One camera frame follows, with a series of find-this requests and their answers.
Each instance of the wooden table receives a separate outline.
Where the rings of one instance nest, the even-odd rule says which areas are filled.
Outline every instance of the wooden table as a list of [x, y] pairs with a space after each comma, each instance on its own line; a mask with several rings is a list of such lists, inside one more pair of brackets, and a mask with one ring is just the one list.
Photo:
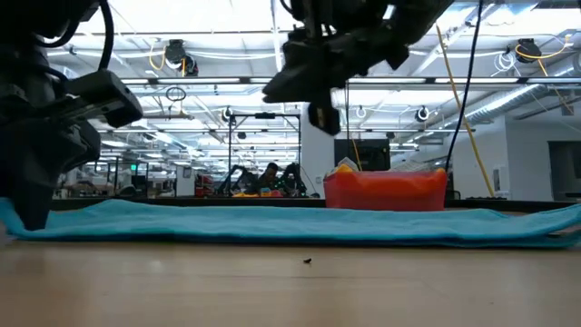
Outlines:
[[576, 250], [14, 242], [0, 325], [579, 326], [580, 279]]

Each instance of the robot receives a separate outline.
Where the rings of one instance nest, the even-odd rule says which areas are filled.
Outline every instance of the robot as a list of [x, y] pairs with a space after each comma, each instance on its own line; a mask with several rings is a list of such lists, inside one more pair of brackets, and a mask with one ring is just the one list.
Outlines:
[[[337, 134], [339, 112], [331, 106], [330, 89], [345, 87], [349, 78], [367, 74], [382, 60], [398, 68], [408, 58], [407, 45], [452, 2], [290, 0], [285, 6], [305, 27], [289, 34], [282, 47], [286, 64], [264, 88], [264, 101], [309, 102], [310, 122]], [[384, 20], [388, 5], [395, 9]], [[45, 48], [68, 43], [99, 6], [106, 36], [99, 69], [68, 80], [50, 68]], [[59, 175], [99, 158], [101, 139], [87, 120], [104, 116], [110, 126], [121, 127], [143, 112], [134, 94], [107, 70], [114, 39], [107, 0], [4, 1], [1, 16], [0, 196], [33, 231], [45, 226]], [[56, 37], [54, 43], [44, 41]]]

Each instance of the teal towel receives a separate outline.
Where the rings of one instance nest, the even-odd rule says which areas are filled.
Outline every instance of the teal towel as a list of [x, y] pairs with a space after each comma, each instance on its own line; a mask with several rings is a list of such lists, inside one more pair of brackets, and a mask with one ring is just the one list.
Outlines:
[[490, 210], [435, 213], [274, 207], [170, 207], [108, 200], [75, 212], [50, 213], [44, 230], [24, 229], [0, 199], [10, 234], [29, 241], [172, 239], [215, 243], [446, 245], [562, 248], [580, 232], [549, 235], [581, 222], [581, 205], [522, 217]]

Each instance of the orange bin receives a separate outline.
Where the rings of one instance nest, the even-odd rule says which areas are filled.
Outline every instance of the orange bin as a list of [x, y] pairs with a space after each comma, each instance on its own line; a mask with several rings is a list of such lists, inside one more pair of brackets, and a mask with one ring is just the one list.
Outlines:
[[328, 208], [441, 211], [446, 172], [344, 172], [325, 179]]

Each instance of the yellow cable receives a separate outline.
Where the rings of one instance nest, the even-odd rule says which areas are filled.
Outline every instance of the yellow cable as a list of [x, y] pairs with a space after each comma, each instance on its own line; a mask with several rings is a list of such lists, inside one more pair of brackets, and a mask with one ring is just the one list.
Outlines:
[[[452, 70], [450, 69], [450, 62], [448, 61], [448, 55], [446, 53], [446, 47], [444, 46], [444, 39], [442, 38], [442, 31], [440, 31], [439, 26], [436, 25], [436, 30], [438, 31], [438, 38], [439, 44], [442, 47], [442, 54], [444, 55], [444, 63], [446, 63], [446, 69], [448, 70], [448, 76], [450, 78], [450, 84], [452, 85], [452, 91], [454, 92], [454, 97], [456, 98], [456, 105], [458, 106], [458, 111], [462, 109], [462, 103], [460, 102], [460, 97], [458, 96], [458, 89], [456, 88], [456, 83], [454, 83], [454, 75], [452, 74]], [[480, 159], [480, 153], [478, 151], [478, 147], [476, 145], [476, 141], [474, 140], [474, 135], [472, 134], [472, 128], [470, 128], [470, 124], [464, 115], [462, 117], [462, 121], [464, 122], [464, 126], [468, 131], [468, 136], [470, 137], [470, 142], [472, 143], [472, 149], [474, 150], [474, 156], [476, 156], [476, 161], [478, 162], [478, 166], [480, 167], [480, 172], [482, 173], [482, 177], [487, 184], [488, 193], [490, 193], [491, 197], [494, 197], [494, 190], [492, 185], [490, 184], [490, 180], [488, 178], [487, 170], [482, 163], [482, 159]]]
[[[545, 74], [545, 76], [548, 77], [547, 69], [545, 68], [545, 65], [543, 64], [543, 62], [540, 59], [538, 59], [537, 61], [538, 61], [538, 65], [541, 66], [541, 70], [543, 71], [543, 74]], [[563, 97], [563, 95], [561, 95], [559, 90], [555, 89], [555, 92], [556, 92], [556, 96], [559, 97], [559, 101], [561, 101], [561, 104], [565, 106], [565, 108], [569, 111], [569, 113], [575, 114], [573, 111], [573, 108], [571, 108], [571, 106], [569, 106], [569, 104], [566, 102], [565, 98]]]
[[355, 140], [351, 139], [353, 142], [353, 148], [355, 149], [355, 157], [357, 158], [357, 166], [359, 167], [359, 171], [363, 172], [363, 168], [361, 167], [361, 160], [359, 159], [359, 151], [357, 151], [357, 145], [355, 144]]
[[561, 53], [563, 53], [563, 51], [565, 51], [565, 49], [566, 49], [566, 43], [567, 42], [569, 42], [569, 38], [568, 37], [565, 38], [565, 42], [563, 43], [563, 47], [561, 48], [561, 50], [555, 52], [554, 54], [547, 54], [547, 55], [541, 55], [541, 56], [523, 54], [520, 51], [518, 51], [518, 48], [520, 47], [520, 45], [517, 45], [517, 47], [515, 48], [515, 52], [517, 54], [519, 54], [520, 56], [524, 56], [525, 58], [528, 58], [528, 59], [538, 59], [538, 60], [540, 60], [540, 59], [548, 59], [548, 58], [552, 58], [552, 57], [554, 57], [556, 55], [561, 55]]
[[163, 66], [165, 65], [165, 46], [163, 47], [163, 54], [162, 54], [162, 65], [161, 66], [156, 66], [153, 63], [153, 46], [155, 45], [155, 43], [152, 44], [152, 48], [149, 50], [149, 64], [152, 66], [153, 69], [155, 70], [162, 70]]

